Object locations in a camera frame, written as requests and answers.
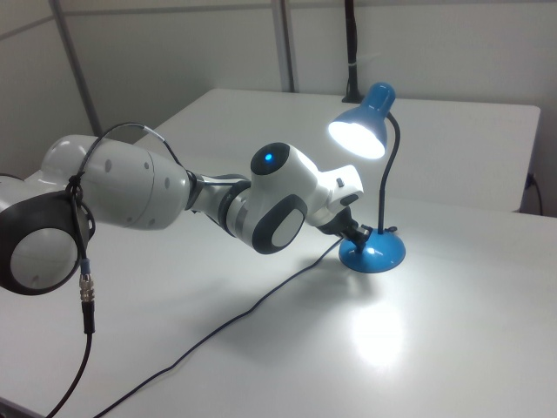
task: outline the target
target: lamp shade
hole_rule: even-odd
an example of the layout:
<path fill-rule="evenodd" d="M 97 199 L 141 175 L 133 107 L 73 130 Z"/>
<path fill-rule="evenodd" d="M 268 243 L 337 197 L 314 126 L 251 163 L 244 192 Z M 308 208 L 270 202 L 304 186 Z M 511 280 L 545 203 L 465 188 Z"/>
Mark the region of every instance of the lamp shade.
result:
<path fill-rule="evenodd" d="M 387 139 L 385 118 L 394 99 L 390 84 L 374 84 L 360 106 L 345 111 L 329 124 L 330 135 L 360 157 L 383 157 Z"/>

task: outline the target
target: blue desk lamp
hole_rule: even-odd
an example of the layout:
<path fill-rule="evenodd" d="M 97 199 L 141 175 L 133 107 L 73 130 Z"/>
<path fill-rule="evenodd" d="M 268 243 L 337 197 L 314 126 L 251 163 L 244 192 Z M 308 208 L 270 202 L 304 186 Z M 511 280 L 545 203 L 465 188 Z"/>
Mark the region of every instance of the blue desk lamp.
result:
<path fill-rule="evenodd" d="M 348 151 L 364 158 L 380 158 L 386 150 L 385 118 L 394 128 L 394 146 L 386 163 L 379 189 L 379 222 L 363 250 L 344 240 L 340 245 L 340 260 L 352 270 L 380 273 L 395 268 L 404 259 L 406 249 L 402 239 L 394 234 L 396 227 L 385 230 L 385 185 L 400 142 L 400 128 L 389 112 L 395 99 L 394 89 L 387 83 L 377 83 L 367 93 L 362 104 L 345 111 L 329 124 L 329 133 Z"/>

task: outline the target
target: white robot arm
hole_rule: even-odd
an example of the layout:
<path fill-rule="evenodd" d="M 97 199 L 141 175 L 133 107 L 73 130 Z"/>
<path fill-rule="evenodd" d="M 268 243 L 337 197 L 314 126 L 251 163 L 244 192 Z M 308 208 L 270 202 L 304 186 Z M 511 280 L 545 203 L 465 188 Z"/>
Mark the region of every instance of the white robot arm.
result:
<path fill-rule="evenodd" d="M 320 172 L 283 143 L 256 152 L 249 180 L 195 174 L 155 153 L 104 140 L 81 178 L 84 206 L 74 219 L 65 189 L 94 140 L 61 138 L 25 181 L 0 174 L 0 286 L 31 295 L 61 286 L 80 259 L 77 228 L 85 244 L 94 233 L 92 215 L 151 230 L 166 228 L 184 209 L 203 212 L 263 254 L 288 246 L 304 221 L 358 246 L 369 236 L 350 214 L 349 205 L 363 194 L 355 168 Z"/>

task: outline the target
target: white wall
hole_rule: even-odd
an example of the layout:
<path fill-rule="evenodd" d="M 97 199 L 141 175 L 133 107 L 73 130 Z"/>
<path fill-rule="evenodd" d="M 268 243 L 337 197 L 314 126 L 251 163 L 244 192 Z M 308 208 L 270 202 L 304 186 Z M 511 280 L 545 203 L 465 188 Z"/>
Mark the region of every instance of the white wall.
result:
<path fill-rule="evenodd" d="M 215 87 L 283 88 L 269 0 L 62 7 L 104 129 L 125 120 L 159 125 Z"/>
<path fill-rule="evenodd" d="M 0 172 L 26 177 L 91 128 L 47 0 L 0 2 L 0 57 Z"/>
<path fill-rule="evenodd" d="M 299 91 L 344 94 L 342 2 L 292 0 L 291 13 Z M 363 93 L 383 80 L 402 98 L 539 106 L 531 170 L 557 216 L 557 3 L 363 6 L 356 20 L 359 55 L 380 54 L 359 65 Z M 534 190 L 525 209 L 537 213 Z"/>

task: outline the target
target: table surface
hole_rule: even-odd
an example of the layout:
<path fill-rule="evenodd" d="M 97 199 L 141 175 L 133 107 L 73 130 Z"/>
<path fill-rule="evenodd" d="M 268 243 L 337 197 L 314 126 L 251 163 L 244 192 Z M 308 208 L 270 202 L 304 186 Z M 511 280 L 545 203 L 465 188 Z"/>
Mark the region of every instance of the table surface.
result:
<path fill-rule="evenodd" d="M 228 145 L 219 121 L 241 108 L 218 101 L 213 125 L 185 129 L 221 93 L 160 131 L 188 167 L 246 174 L 246 147 L 276 134 Z M 232 138 L 249 131 L 250 117 Z M 322 170 L 341 165 L 305 139 L 288 142 L 332 164 L 318 163 Z M 207 157 L 200 144 L 229 158 Z M 159 150 L 152 139 L 140 145 Z M 352 207 L 374 224 L 373 193 Z M 355 273 L 330 253 L 108 416 L 556 416 L 557 220 L 389 198 L 390 225 L 406 244 L 400 266 Z M 284 251 L 264 256 L 202 214 L 157 232 L 100 225 L 88 251 L 97 332 L 59 416 L 100 412 L 334 240 L 304 226 Z M 76 280 L 33 298 L 0 292 L 0 396 L 50 411 L 77 371 L 82 332 Z"/>

